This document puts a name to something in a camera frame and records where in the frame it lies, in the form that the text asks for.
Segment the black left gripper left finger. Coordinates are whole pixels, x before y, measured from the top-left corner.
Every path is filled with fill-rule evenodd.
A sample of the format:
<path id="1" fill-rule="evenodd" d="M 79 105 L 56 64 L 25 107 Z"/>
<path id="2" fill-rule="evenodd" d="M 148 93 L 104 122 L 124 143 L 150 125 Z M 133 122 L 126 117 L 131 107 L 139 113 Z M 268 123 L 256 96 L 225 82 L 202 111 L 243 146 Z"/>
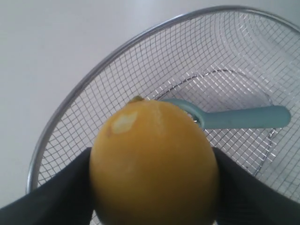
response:
<path id="1" fill-rule="evenodd" d="M 90 148 L 29 194 L 0 209 L 2 225 L 88 225 L 94 210 Z"/>

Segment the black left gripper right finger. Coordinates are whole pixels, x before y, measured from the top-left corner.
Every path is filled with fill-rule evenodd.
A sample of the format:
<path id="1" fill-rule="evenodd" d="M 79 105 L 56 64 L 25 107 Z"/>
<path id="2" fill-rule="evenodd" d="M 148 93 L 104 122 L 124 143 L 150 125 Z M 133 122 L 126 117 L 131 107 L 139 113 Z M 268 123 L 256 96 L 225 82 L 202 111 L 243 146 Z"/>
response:
<path id="1" fill-rule="evenodd" d="M 213 148 L 220 174 L 219 225 L 298 225 L 299 203 L 249 174 L 222 150 Z"/>

